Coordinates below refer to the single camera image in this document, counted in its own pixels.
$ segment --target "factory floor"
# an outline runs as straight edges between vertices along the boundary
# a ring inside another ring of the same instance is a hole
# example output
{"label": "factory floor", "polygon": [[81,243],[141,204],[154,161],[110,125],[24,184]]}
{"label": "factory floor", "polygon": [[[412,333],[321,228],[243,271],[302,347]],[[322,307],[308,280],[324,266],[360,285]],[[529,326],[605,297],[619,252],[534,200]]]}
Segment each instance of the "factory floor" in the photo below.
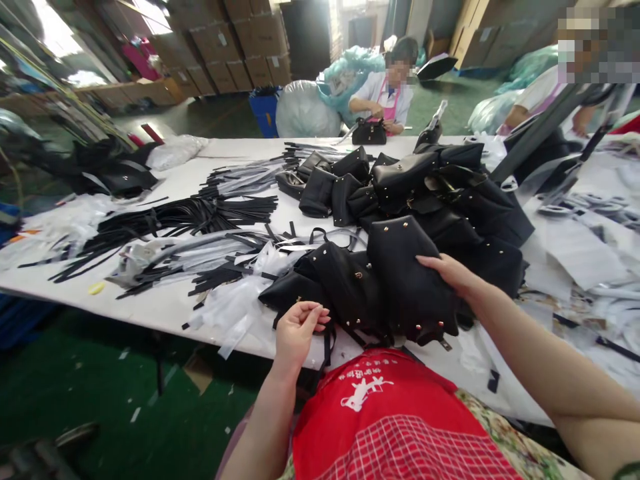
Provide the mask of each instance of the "factory floor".
{"label": "factory floor", "polygon": [[[429,90],[416,88],[407,122],[413,131],[406,134],[417,135],[442,98],[449,100],[442,120],[444,134],[467,134],[474,106],[492,96],[500,83],[447,74]],[[143,139],[148,137],[139,128],[142,123],[164,135],[261,137],[246,95],[190,100],[114,120]],[[51,125],[33,126],[47,138],[69,142]],[[21,176],[27,210],[33,206],[32,211],[38,211],[48,198],[67,193],[64,185],[44,174],[21,171]],[[15,201],[11,181],[3,180],[7,182],[0,189],[0,200]],[[39,331],[32,343],[0,353],[0,445],[56,437],[80,424],[98,422],[98,436],[74,462],[81,477],[88,479],[212,478],[230,436],[228,429],[233,430],[254,402],[271,363],[241,353],[233,353],[225,362],[216,348],[206,346],[197,355],[211,382],[201,393],[183,369],[198,345],[166,338],[167,385],[156,397],[157,346],[150,332],[66,307]]]}

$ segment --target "white shirt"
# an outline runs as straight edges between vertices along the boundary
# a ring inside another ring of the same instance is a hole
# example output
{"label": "white shirt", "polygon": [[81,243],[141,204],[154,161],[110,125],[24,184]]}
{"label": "white shirt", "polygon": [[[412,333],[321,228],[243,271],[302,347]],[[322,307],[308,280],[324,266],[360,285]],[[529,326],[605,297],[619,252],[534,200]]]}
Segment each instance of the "white shirt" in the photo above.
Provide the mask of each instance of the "white shirt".
{"label": "white shirt", "polygon": [[[395,99],[398,96],[398,89],[396,89],[392,95],[389,95],[389,83],[385,82],[386,78],[386,72],[371,72],[362,88],[354,93],[349,100],[358,98],[360,100],[374,101],[379,103],[383,108],[393,108]],[[412,98],[413,91],[411,87],[403,83],[402,88],[400,88],[398,104],[395,107],[395,121],[403,127],[407,123],[407,115],[409,114]],[[371,112],[358,112],[358,116],[366,118],[371,116]]]}
{"label": "white shirt", "polygon": [[[533,83],[530,84],[522,94],[520,94],[518,99],[515,101],[515,104],[526,108],[528,112],[531,113],[544,103],[547,97],[552,94],[553,89],[558,85],[558,83],[558,66],[556,65],[536,78],[536,80],[534,80]],[[566,83],[561,84],[555,94],[559,95],[566,86]],[[580,107],[571,112],[570,116],[568,116],[560,125],[565,135],[572,131],[573,116],[578,112],[578,110],[580,110]]]}

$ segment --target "red apron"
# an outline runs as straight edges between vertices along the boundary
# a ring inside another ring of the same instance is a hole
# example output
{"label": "red apron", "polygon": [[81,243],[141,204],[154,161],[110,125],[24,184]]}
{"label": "red apron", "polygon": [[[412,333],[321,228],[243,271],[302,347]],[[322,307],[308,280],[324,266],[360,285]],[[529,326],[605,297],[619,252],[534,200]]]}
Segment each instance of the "red apron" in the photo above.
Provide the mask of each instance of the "red apron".
{"label": "red apron", "polygon": [[[551,94],[544,100],[544,102],[542,102],[540,104],[540,106],[538,106],[538,108],[534,109],[529,116],[532,117],[534,115],[537,115],[538,113],[544,112],[544,110],[546,110],[547,108],[549,108],[550,104],[553,103],[553,101],[555,100],[555,98],[558,96],[558,94],[560,94],[559,88],[560,85],[562,85],[561,83],[558,83],[553,90],[551,91]],[[505,125],[504,123],[502,125],[500,125],[500,128],[498,128],[498,131],[496,132],[496,135],[504,135],[505,137],[507,135],[509,135],[511,133],[511,131],[513,130],[513,128],[511,128],[508,125]]]}
{"label": "red apron", "polygon": [[364,352],[330,372],[302,410],[296,478],[520,478],[456,390],[402,352]]}
{"label": "red apron", "polygon": [[[380,97],[382,97],[382,93],[385,89],[385,84],[387,83],[388,77],[385,77],[384,82],[382,82],[382,86],[380,87],[380,92],[378,93],[377,102],[380,103]],[[395,94],[395,102],[391,108],[385,108],[385,120],[395,120],[395,110],[398,106],[398,98],[400,98],[400,88],[398,88],[398,92]],[[392,137],[393,134],[391,132],[387,132],[388,137]]]}

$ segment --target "blue bin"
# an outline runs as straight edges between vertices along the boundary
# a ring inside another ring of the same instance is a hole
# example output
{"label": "blue bin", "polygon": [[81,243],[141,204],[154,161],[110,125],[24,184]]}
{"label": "blue bin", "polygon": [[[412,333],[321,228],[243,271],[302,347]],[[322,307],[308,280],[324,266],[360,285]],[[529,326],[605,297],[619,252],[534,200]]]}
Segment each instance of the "blue bin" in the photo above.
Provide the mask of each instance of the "blue bin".
{"label": "blue bin", "polygon": [[275,110],[278,105],[278,96],[282,90],[278,87],[278,92],[268,97],[256,96],[254,90],[249,96],[249,104],[255,119],[258,121],[260,131],[264,138],[278,138],[278,130],[275,126]]}

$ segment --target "white paper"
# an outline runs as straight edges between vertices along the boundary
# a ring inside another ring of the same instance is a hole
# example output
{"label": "white paper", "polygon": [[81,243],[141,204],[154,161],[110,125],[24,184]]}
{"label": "white paper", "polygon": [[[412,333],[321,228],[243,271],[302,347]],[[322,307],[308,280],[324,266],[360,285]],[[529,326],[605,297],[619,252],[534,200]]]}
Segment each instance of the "white paper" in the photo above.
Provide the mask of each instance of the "white paper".
{"label": "white paper", "polygon": [[547,248],[584,290],[627,276],[612,248],[575,220],[548,221]]}

